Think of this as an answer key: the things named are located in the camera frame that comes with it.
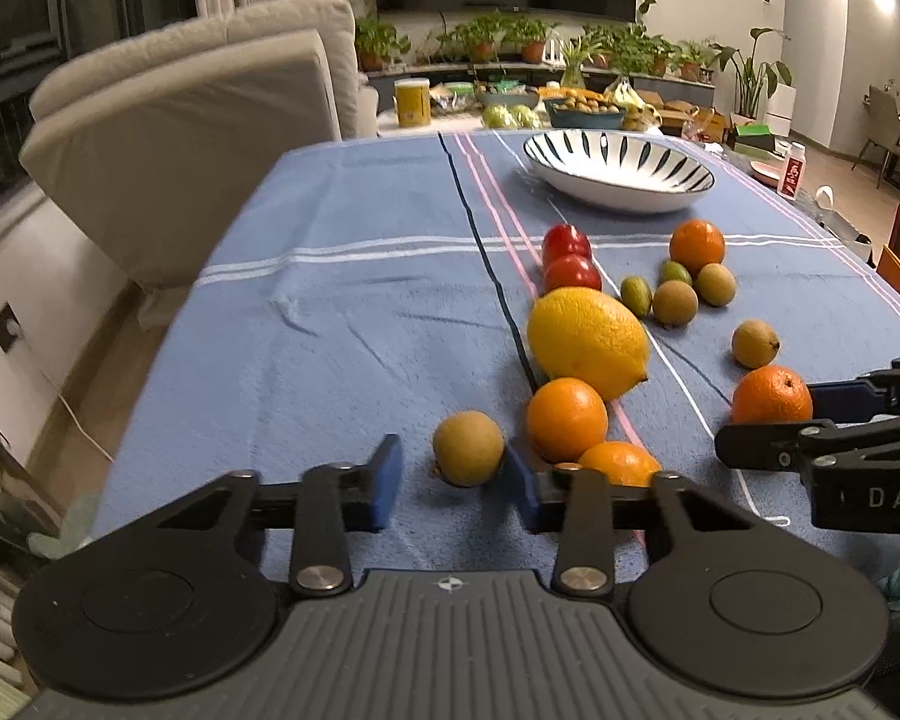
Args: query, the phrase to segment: red label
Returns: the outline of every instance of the red label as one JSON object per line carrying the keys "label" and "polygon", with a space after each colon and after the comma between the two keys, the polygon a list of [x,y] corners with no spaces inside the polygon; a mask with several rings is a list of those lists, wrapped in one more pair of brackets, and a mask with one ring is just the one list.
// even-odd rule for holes
{"label": "red label", "polygon": [[800,162],[799,159],[788,159],[786,170],[783,172],[783,183],[780,185],[780,194],[796,197],[797,184],[800,182],[802,172],[803,162]]}

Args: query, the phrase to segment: orange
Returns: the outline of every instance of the orange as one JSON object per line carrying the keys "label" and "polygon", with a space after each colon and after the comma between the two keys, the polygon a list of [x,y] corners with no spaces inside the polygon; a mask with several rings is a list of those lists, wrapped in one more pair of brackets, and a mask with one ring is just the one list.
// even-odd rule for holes
{"label": "orange", "polygon": [[551,463],[571,463],[607,437],[610,418],[597,391],[580,379],[554,379],[527,406],[533,448]]}
{"label": "orange", "polygon": [[704,265],[722,263],[727,253],[724,234],[709,221],[684,221],[670,237],[670,259],[696,278]]}
{"label": "orange", "polygon": [[648,488],[650,477],[660,470],[660,463],[650,452],[627,442],[591,446],[581,455],[580,465],[602,471],[612,484],[631,488]]}
{"label": "orange", "polygon": [[807,385],[782,365],[764,365],[741,379],[733,393],[734,422],[802,422],[813,418]]}

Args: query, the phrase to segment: blue tablecloth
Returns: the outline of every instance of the blue tablecloth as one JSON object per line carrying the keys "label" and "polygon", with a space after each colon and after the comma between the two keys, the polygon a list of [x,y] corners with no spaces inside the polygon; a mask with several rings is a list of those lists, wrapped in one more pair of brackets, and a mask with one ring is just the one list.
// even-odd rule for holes
{"label": "blue tablecloth", "polygon": [[[455,490],[429,476],[432,432],[455,410],[479,409],[520,435],[528,373],[542,377],[521,365],[518,345],[541,289],[536,248],[553,224],[583,229],[619,284],[628,274],[655,281],[669,234],[697,217],[725,233],[737,298],[701,308],[683,329],[647,325],[650,381],[614,404],[612,437],[640,440],[668,469],[874,579],[900,566],[900,536],[813,528],[797,475],[730,472],[712,440],[742,375],[727,351],[743,319],[773,324],[778,362],[806,381],[845,379],[900,355],[900,297],[771,191],[691,143],[674,147],[706,159],[715,187],[687,212],[627,218],[531,177],[524,138],[485,132],[286,154],[170,329],[95,532],[229,469],[291,481],[315,464],[361,463],[384,433],[399,433],[406,470],[392,525],[351,536],[355,570],[548,571],[556,541],[524,533],[498,490]],[[289,533],[271,533],[266,574],[285,576],[289,544]],[[635,541],[625,545],[619,578],[644,566]]]}

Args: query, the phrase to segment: tomato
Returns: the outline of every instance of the tomato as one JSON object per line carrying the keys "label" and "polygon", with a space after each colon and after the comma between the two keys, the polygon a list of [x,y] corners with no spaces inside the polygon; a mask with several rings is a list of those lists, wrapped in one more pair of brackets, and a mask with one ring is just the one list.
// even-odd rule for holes
{"label": "tomato", "polygon": [[543,269],[546,271],[552,262],[569,254],[578,254],[588,260],[593,256],[586,235],[573,224],[551,227],[543,239]]}
{"label": "tomato", "polygon": [[604,284],[600,279],[597,266],[579,254],[569,254],[553,261],[543,272],[543,286],[546,292],[559,287],[589,287],[591,290],[602,290]]}

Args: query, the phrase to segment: wall socket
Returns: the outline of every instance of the wall socket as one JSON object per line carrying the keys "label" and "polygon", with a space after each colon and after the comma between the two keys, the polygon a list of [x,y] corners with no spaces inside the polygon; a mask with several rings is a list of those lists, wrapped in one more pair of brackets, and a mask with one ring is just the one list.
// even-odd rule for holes
{"label": "wall socket", "polygon": [[11,321],[20,324],[20,320],[17,319],[17,314],[10,308],[10,303],[4,303],[4,307],[0,309],[0,348],[4,353],[10,351],[10,348],[16,341],[19,341],[19,338],[10,333],[10,330],[7,330],[7,324]]}

